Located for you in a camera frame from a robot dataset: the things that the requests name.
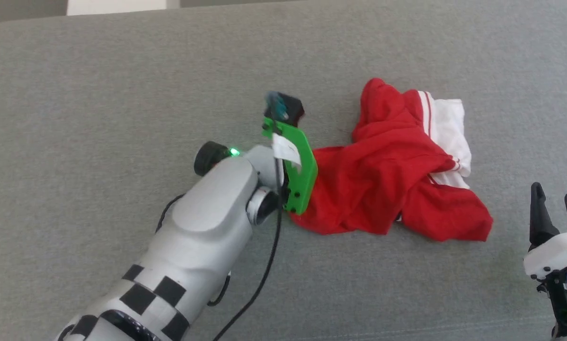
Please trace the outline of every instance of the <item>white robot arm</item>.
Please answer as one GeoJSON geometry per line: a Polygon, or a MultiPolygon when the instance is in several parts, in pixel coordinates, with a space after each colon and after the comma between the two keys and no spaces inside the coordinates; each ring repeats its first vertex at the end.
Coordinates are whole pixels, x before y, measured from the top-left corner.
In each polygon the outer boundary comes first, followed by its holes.
{"type": "Polygon", "coordinates": [[[244,155],[209,142],[199,183],[173,206],[141,259],[55,341],[180,341],[217,293],[252,235],[277,209],[273,151],[244,155]]]}
{"type": "Polygon", "coordinates": [[[552,339],[567,341],[567,233],[553,226],[545,206],[547,197],[539,183],[532,184],[530,250],[523,259],[525,273],[548,294],[556,325],[552,339]]]}

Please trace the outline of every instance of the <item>wire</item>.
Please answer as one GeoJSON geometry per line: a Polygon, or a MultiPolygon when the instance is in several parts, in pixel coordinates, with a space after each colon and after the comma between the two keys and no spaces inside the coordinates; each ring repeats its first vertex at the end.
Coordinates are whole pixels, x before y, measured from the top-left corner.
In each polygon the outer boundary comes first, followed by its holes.
{"type": "Polygon", "coordinates": [[[229,275],[227,275],[227,278],[225,279],[225,284],[222,285],[221,293],[218,294],[216,300],[208,301],[208,306],[215,306],[221,302],[222,298],[225,296],[225,293],[227,292],[227,288],[229,287],[230,281],[231,281],[231,272],[229,272],[229,275]]]}
{"type": "MultiPolygon", "coordinates": [[[[271,112],[271,120],[273,121],[273,132],[275,134],[278,134],[279,129],[277,128],[277,123],[274,119],[273,111],[270,110],[270,112],[271,112]]],[[[243,308],[240,309],[240,311],[238,311],[238,313],[235,314],[235,316],[233,316],[233,318],[229,321],[229,323],[227,323],[223,327],[223,329],[216,335],[216,337],[214,338],[213,341],[220,340],[221,337],[227,332],[227,330],[229,330],[229,328],[231,328],[231,326],[241,317],[241,315],[243,315],[249,309],[249,307],[254,303],[254,301],[256,300],[258,295],[260,294],[260,291],[262,291],[262,287],[264,287],[264,285],[266,283],[266,278],[269,277],[269,272],[271,271],[271,265],[273,265],[273,260],[275,259],[275,252],[277,251],[277,244],[279,242],[279,234],[281,233],[282,215],[283,215],[283,207],[284,207],[284,199],[282,198],[282,195],[281,195],[281,192],[282,192],[281,177],[282,177],[282,175],[279,172],[279,159],[275,158],[274,160],[275,160],[275,183],[277,184],[277,225],[275,227],[275,238],[273,239],[273,246],[271,248],[271,255],[269,256],[269,261],[266,262],[265,273],[262,275],[262,279],[260,280],[260,283],[259,283],[258,287],[256,288],[256,291],[254,292],[254,294],[250,298],[250,300],[244,305],[243,308]]]]}
{"type": "Polygon", "coordinates": [[[185,196],[186,193],[180,194],[180,196],[176,196],[176,198],[172,199],[168,205],[166,205],[166,208],[164,209],[164,212],[162,212],[162,216],[160,216],[159,218],[159,222],[158,222],[158,228],[155,229],[155,233],[158,233],[159,229],[162,228],[162,223],[164,222],[164,218],[166,217],[166,213],[168,213],[169,207],[171,207],[172,204],[176,203],[176,201],[178,201],[178,199],[182,198],[185,196]]]}

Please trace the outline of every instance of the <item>gray fabric surface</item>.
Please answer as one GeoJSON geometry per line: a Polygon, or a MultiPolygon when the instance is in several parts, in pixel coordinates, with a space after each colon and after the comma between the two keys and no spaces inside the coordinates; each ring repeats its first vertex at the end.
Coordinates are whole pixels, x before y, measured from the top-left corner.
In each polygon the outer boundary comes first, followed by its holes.
{"type": "MultiPolygon", "coordinates": [[[[226,340],[547,340],[523,274],[529,189],[567,229],[567,1],[312,0],[0,24],[0,341],[53,337],[141,255],[206,140],[266,143],[266,90],[297,95],[314,147],[345,144],[362,86],[463,99],[487,242],[323,237],[285,220],[262,296],[226,340]]],[[[249,299],[257,228],[229,292],[188,339],[249,299]]]]}

